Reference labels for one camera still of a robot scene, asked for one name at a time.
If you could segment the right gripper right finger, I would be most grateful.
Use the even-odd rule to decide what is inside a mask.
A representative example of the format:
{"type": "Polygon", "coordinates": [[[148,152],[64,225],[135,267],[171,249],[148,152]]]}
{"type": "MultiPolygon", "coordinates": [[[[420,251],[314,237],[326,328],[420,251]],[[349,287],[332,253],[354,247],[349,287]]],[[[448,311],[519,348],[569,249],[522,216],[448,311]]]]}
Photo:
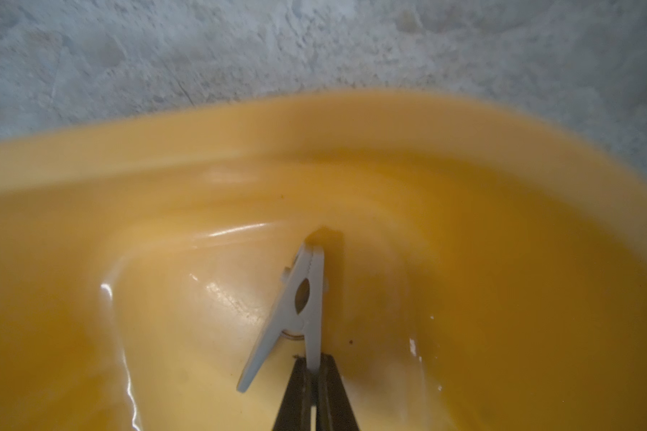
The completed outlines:
{"type": "Polygon", "coordinates": [[[316,430],[359,431],[352,404],[332,355],[321,355],[316,377],[316,430]]]}

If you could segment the yellow plastic storage box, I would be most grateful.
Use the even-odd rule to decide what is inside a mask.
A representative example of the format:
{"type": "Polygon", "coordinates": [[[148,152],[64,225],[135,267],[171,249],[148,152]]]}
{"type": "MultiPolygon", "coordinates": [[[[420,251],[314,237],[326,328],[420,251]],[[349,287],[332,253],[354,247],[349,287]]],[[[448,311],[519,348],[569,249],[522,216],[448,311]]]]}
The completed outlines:
{"type": "Polygon", "coordinates": [[[0,430],[267,430],[325,253],[364,430],[647,430],[647,183],[466,99],[320,93],[0,143],[0,430]]]}

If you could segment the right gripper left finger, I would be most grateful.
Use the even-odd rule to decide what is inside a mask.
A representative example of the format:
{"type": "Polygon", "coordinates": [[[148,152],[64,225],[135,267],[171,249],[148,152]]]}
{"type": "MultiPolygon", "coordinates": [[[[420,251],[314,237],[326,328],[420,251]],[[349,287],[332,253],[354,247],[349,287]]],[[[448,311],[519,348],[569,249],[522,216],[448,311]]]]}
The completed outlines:
{"type": "Polygon", "coordinates": [[[313,377],[305,357],[298,357],[286,387],[273,431],[310,431],[313,377]]]}

